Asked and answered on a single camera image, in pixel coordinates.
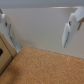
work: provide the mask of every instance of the cork surface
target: cork surface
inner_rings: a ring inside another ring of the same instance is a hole
[[[84,84],[84,59],[24,46],[0,84]]]

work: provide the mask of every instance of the speckled brown surface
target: speckled brown surface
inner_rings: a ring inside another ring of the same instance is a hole
[[[84,84],[84,59],[23,47],[0,84]]]

